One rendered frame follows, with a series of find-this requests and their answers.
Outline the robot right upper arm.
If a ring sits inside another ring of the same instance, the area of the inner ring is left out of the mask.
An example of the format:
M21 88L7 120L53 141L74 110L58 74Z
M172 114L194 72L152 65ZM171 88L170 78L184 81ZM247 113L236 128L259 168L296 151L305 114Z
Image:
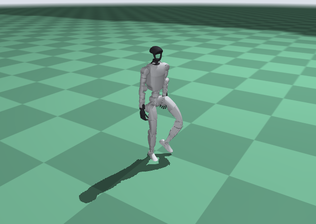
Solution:
M150 72L150 67L146 66L141 68L140 73L141 73L141 77L140 77L140 86L143 86L143 91L147 91L147 86L145 85L146 80L147 80L147 75Z

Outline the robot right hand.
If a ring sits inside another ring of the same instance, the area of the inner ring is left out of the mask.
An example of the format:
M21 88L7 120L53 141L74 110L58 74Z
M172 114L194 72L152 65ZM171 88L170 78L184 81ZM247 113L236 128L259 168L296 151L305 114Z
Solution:
M147 121L148 119L146 119L146 117L148 118L148 116L145 114L145 105L143 104L142 105L142 108L139 108L140 109L140 118ZM146 116L146 117L145 117Z

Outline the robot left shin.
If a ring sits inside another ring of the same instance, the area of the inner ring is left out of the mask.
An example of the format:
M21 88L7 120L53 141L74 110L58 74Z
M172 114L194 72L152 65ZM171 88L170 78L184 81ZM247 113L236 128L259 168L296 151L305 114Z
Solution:
M184 126L184 125L183 125ZM182 127L183 127L182 126ZM173 139L173 137L175 137L178 133L179 133L179 131L182 129L182 127L180 127L180 128L177 128L177 127L175 127L174 125L173 125L173 127L171 128L171 130L170 130L170 132L169 132L169 136L167 137L167 139L166 139L166 145L168 145L168 143Z

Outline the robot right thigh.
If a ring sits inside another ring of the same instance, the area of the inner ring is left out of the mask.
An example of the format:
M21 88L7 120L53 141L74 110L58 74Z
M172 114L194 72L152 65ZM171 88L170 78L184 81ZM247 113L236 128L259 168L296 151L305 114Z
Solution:
M150 127L150 134L157 135L157 110L154 106L154 102L150 101L148 104L145 105L145 111L148 112L148 121Z

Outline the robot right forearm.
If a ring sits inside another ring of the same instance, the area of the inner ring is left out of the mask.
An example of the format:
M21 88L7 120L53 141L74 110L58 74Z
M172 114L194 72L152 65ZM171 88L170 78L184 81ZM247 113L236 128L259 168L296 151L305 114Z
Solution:
M143 86L139 88L139 107L142 108L142 105L145 104L145 93L143 92Z

